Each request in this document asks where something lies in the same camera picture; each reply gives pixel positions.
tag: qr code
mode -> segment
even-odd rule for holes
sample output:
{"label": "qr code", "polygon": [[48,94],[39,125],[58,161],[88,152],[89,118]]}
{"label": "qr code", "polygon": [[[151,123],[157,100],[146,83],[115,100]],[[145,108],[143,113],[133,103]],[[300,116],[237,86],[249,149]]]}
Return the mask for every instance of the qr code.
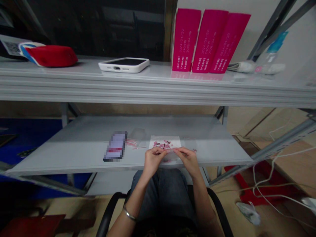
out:
{"label": "qr code", "polygon": [[18,43],[7,42],[7,41],[3,41],[3,43],[9,55],[21,56]]}

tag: silver bracelet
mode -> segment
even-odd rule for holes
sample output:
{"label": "silver bracelet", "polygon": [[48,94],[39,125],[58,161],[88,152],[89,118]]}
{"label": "silver bracelet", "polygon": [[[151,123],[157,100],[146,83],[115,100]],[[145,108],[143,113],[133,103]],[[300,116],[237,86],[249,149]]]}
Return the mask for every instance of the silver bracelet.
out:
{"label": "silver bracelet", "polygon": [[126,210],[125,205],[124,205],[124,207],[123,207],[123,210],[125,211],[125,214],[127,215],[127,217],[128,217],[129,219],[131,219],[132,221],[137,222],[137,218],[134,217],[134,216],[132,216],[131,214],[129,214],[129,212]]}

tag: blue floor mat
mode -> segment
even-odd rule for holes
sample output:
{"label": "blue floor mat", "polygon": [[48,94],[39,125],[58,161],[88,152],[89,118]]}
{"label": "blue floor mat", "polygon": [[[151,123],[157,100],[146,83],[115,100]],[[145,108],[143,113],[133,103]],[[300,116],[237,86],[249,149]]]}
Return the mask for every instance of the blue floor mat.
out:
{"label": "blue floor mat", "polygon": [[[19,163],[22,158],[17,154],[39,147],[55,135],[62,129],[62,122],[60,119],[4,119],[0,118],[0,127],[7,128],[7,130],[0,130],[0,135],[4,134],[16,134],[17,137],[8,142],[3,147],[0,147],[0,161],[14,165]],[[75,187],[82,189],[89,179],[91,173],[75,174]],[[45,175],[45,177],[67,184],[66,174],[57,175]],[[0,182],[19,182],[15,179],[11,179],[5,176],[0,176]],[[29,184],[28,187],[34,186],[35,188],[28,188],[24,190],[30,190],[29,194],[25,196],[29,199],[42,199],[42,198],[56,198],[56,197],[69,197],[70,194],[66,194],[60,191],[56,191],[49,188],[39,187]]]}

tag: jeans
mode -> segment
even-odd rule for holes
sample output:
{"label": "jeans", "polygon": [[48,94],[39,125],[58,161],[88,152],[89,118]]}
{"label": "jeans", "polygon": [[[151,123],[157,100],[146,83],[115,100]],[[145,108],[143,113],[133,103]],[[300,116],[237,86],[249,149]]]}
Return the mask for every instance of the jeans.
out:
{"label": "jeans", "polygon": [[[134,175],[131,193],[142,172],[137,171]],[[186,217],[197,225],[195,211],[188,195],[187,181],[178,169],[158,170],[150,179],[138,220],[163,216]]]}

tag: shelf board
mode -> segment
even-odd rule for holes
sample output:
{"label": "shelf board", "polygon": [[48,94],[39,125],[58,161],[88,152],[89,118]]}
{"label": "shelf board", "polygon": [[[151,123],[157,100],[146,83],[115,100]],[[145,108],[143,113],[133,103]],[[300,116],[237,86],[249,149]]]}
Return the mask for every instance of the shelf board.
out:
{"label": "shelf board", "polygon": [[[209,187],[204,171],[200,168],[205,185]],[[192,178],[185,168],[180,168],[188,184],[193,184]],[[108,195],[116,192],[127,193],[131,189],[133,177],[137,171],[110,171],[96,174],[86,196]]]}
{"label": "shelf board", "polygon": [[[103,156],[115,131],[145,129],[148,148],[151,135],[179,136],[196,139],[199,165],[226,166],[252,163],[252,159],[213,115],[162,116],[112,115],[80,116],[59,131],[32,154],[8,170],[19,175],[86,173],[103,171],[141,170],[146,148],[125,148],[119,162],[104,162]],[[161,168],[181,168],[180,159],[162,163]]]}
{"label": "shelf board", "polygon": [[0,100],[314,108],[311,77],[171,71],[150,62],[140,73],[103,72],[108,58],[79,57],[66,68],[0,58]]}

